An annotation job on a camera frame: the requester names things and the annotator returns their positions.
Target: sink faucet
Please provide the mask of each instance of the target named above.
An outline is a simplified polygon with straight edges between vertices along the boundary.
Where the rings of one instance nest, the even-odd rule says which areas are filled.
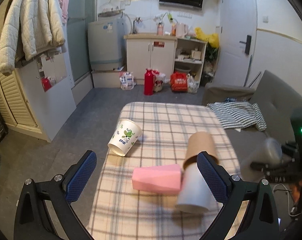
[[[135,23],[136,22],[137,23],[142,22],[142,18],[141,17],[135,17],[135,19],[133,20],[133,31],[132,31],[133,34],[137,34],[138,33],[138,31],[135,28]]]

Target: bottle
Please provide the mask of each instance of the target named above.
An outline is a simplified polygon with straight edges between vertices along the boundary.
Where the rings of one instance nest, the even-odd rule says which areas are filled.
[[[152,74],[152,69],[147,68],[144,74],[144,94],[146,96],[153,95],[153,86],[155,82],[155,76]]]
[[[44,92],[48,91],[52,87],[50,84],[50,81],[47,77],[41,78],[41,82],[42,82]]]
[[[175,24],[172,24],[171,35],[172,35],[172,36],[175,36],[175,34],[176,34],[176,25],[175,25]]]
[[[157,32],[157,34],[158,35],[163,35],[163,28],[164,28],[164,23],[159,23],[158,24],[158,32]]]

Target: white puffer jacket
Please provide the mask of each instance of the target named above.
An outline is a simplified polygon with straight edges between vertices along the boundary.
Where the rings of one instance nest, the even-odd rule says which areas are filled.
[[[26,60],[65,43],[58,0],[13,0],[0,39],[1,73],[14,70],[20,23]]]

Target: brown paper cup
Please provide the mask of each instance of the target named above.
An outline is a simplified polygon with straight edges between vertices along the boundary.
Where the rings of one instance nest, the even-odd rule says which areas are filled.
[[[189,139],[183,169],[185,170],[191,163],[195,163],[198,154],[203,151],[206,151],[219,164],[212,135],[207,132],[197,132]]]

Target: table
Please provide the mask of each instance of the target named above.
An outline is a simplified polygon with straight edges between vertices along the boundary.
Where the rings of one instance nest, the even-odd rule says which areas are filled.
[[[189,137],[198,131],[212,134],[220,165],[240,174],[233,147],[215,114],[205,106],[133,102],[121,111],[143,130],[125,157],[109,151],[101,171],[87,229],[98,239],[199,239],[218,214],[214,201],[204,215],[174,208],[176,195],[160,195],[132,188],[136,167],[179,164],[182,168]],[[243,203],[228,236],[242,220]]]

